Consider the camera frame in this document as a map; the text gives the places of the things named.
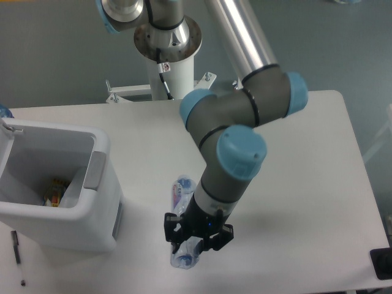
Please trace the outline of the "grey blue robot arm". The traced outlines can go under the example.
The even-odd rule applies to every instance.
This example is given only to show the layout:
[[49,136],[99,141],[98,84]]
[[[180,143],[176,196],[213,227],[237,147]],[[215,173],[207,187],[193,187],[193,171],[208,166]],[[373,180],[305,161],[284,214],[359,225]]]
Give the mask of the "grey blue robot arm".
[[199,252],[218,251],[233,239],[227,223],[266,157],[255,128],[301,111],[308,102],[302,76],[281,71],[248,1],[206,1],[242,88],[222,97],[193,87],[175,64],[192,59],[200,29],[185,16],[182,1],[97,1],[106,30],[135,29],[134,44],[151,61],[151,94],[180,100],[179,113],[206,162],[185,212],[167,213],[165,238],[173,252],[195,236]]

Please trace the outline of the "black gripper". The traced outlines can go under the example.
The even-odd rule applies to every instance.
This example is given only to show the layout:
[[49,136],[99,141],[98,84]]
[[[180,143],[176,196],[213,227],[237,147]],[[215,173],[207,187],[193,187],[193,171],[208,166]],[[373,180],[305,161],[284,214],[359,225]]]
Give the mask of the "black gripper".
[[213,215],[204,212],[193,195],[184,215],[165,213],[165,239],[171,243],[171,253],[176,254],[191,236],[203,238],[202,252],[221,250],[234,238],[233,225],[226,224],[227,219],[222,209]]

